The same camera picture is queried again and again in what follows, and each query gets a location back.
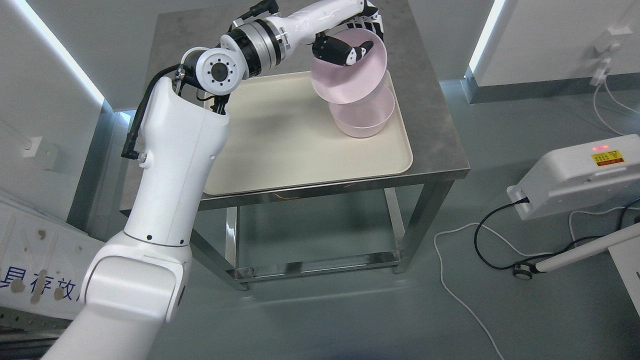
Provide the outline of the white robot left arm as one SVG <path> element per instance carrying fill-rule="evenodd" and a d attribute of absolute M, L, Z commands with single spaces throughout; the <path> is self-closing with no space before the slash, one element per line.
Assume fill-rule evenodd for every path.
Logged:
<path fill-rule="evenodd" d="M 226 104 L 242 80 L 272 69 L 300 44 L 316 59 L 352 66 L 374 46 L 326 35 L 348 24 L 384 33 L 368 0 L 322 0 L 279 16 L 262 0 L 231 23 L 214 48 L 194 47 L 149 82 L 122 157 L 143 169 L 122 231 L 96 253 L 83 278 L 83 308 L 45 360 L 144 360 L 176 314 L 192 266 L 190 237 L 211 167 L 227 141 Z"/>

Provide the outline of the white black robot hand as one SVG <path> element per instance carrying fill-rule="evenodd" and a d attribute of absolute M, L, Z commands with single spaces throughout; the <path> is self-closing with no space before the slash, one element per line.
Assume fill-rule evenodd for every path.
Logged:
<path fill-rule="evenodd" d="M 361 61 L 375 47 L 373 34 L 381 42 L 385 31 L 380 10 L 370 0 L 363 1 L 363 10 L 342 22 L 347 29 L 329 36 L 322 31 L 311 45 L 313 56 L 322 62 L 350 67 Z"/>

